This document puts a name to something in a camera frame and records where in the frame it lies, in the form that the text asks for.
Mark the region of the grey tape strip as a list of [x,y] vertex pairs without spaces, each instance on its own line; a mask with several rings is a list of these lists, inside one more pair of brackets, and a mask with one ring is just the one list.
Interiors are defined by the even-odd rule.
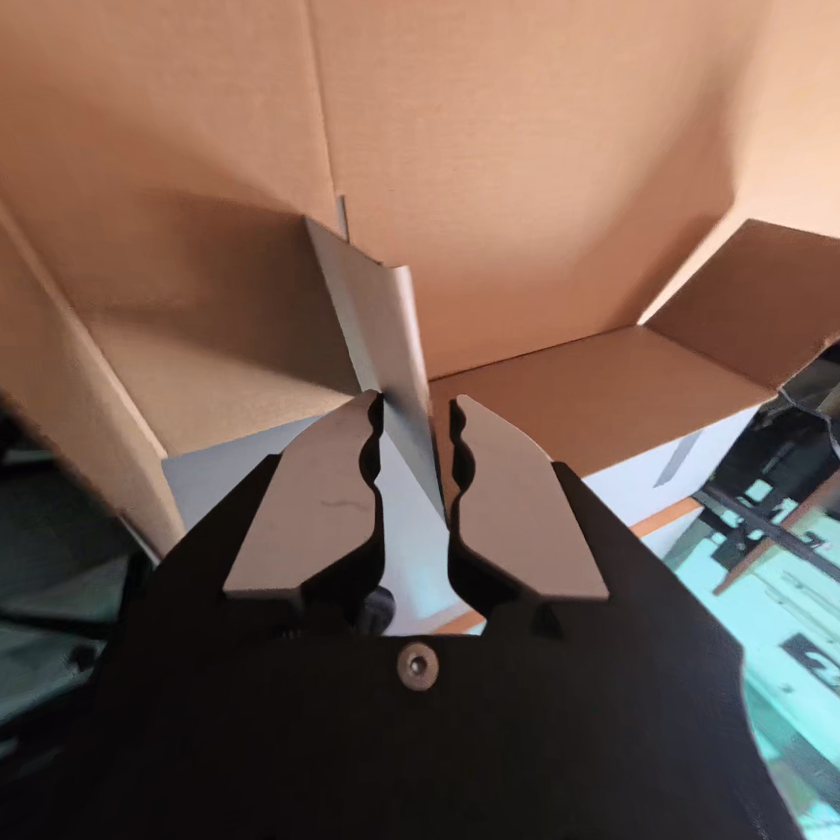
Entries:
[[702,430],[697,430],[692,434],[688,434],[678,441],[675,449],[665,463],[662,471],[654,483],[654,488],[662,487],[668,484],[676,477],[683,464],[686,462],[691,454],[692,449],[696,446],[698,439],[702,435]]

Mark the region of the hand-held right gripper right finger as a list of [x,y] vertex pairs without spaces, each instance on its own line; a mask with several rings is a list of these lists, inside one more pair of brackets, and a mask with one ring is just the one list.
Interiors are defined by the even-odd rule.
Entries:
[[448,578],[490,623],[556,604],[608,602],[610,592],[549,455],[467,395],[450,404]]

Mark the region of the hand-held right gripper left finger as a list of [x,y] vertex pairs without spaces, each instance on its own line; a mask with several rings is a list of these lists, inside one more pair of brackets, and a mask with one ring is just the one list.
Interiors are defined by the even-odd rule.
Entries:
[[381,393],[368,390],[280,454],[223,586],[230,599],[324,604],[356,623],[385,569]]

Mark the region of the brown-edged desk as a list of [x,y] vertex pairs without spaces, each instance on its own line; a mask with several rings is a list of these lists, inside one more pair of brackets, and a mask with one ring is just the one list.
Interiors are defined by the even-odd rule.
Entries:
[[838,567],[828,559],[819,555],[815,549],[807,544],[792,528],[801,522],[806,515],[814,512],[818,506],[830,501],[838,494],[839,472],[835,471],[812,494],[786,516],[782,523],[773,523],[767,516],[755,507],[748,507],[740,501],[728,496],[715,486],[710,486],[707,496],[723,507],[732,510],[742,519],[748,531],[760,530],[763,538],[759,544],[747,552],[732,570],[728,571],[720,584],[713,590],[714,596],[720,596],[730,590],[744,576],[750,574],[754,567],[761,562],[761,558],[770,546],[780,548],[793,554],[811,567],[819,570],[835,582],[839,580]]

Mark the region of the brown cardboard box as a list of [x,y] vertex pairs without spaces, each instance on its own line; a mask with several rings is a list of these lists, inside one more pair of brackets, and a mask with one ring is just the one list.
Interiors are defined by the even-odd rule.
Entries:
[[634,525],[838,338],[838,2],[1,17],[2,394],[161,553],[366,388],[439,515],[468,394]]

